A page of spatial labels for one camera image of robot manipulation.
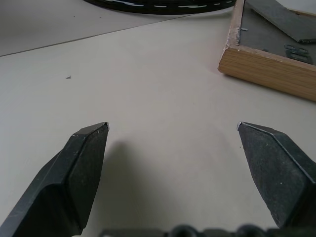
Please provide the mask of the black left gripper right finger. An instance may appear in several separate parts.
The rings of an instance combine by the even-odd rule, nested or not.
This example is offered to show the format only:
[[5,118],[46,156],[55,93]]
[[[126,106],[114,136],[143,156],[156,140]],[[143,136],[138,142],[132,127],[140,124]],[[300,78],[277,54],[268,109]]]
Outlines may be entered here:
[[285,133],[240,122],[252,179],[279,228],[316,228],[316,162]]

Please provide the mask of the wooden picture frame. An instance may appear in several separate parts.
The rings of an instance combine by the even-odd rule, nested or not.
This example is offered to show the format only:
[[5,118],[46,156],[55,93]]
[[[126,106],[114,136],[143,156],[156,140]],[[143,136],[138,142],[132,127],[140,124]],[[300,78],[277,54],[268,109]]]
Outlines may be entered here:
[[237,0],[218,70],[316,102],[316,43],[300,44]]

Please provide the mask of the black round object white dashes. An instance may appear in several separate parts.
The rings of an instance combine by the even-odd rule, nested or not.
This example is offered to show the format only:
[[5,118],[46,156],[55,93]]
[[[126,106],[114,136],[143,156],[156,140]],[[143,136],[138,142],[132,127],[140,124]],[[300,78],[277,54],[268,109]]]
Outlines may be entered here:
[[83,0],[105,9],[150,15],[186,15],[233,7],[237,0]]

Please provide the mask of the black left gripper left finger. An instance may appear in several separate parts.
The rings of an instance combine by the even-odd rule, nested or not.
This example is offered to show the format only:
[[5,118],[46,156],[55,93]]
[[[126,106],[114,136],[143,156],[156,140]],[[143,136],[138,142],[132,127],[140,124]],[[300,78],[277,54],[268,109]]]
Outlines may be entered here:
[[73,237],[87,226],[109,124],[80,129],[46,163],[0,226],[0,237]]

